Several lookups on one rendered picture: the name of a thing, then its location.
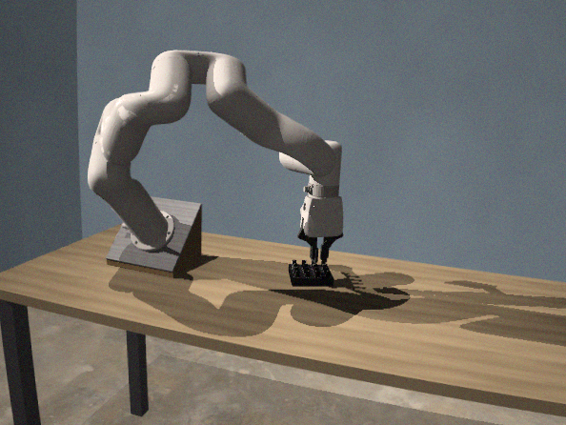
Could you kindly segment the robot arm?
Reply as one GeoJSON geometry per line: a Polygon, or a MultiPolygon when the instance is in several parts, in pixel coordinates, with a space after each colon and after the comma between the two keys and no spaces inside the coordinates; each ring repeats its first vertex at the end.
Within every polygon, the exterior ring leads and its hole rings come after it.
{"type": "Polygon", "coordinates": [[[145,252],[162,248],[172,238],[174,222],[157,208],[142,184],[131,178],[130,162],[151,126],[185,116],[192,84],[206,85],[213,113],[253,143],[279,152],[286,169],[309,174],[304,192],[338,196],[341,145],[325,142],[254,93],[247,86],[245,66],[239,59],[216,52],[165,51],[153,61],[149,91],[122,95],[104,109],[88,170],[91,190],[120,217],[122,227],[129,228],[136,248],[145,252]]]}

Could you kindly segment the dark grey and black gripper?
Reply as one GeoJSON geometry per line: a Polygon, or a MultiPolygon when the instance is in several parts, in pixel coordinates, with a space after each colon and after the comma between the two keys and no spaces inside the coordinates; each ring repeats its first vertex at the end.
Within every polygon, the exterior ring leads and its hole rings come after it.
{"type": "Polygon", "coordinates": [[[311,246],[310,259],[314,263],[318,261],[317,237],[323,237],[320,259],[327,262],[329,248],[336,239],[343,237],[342,197],[306,195],[297,237],[311,246]]]}

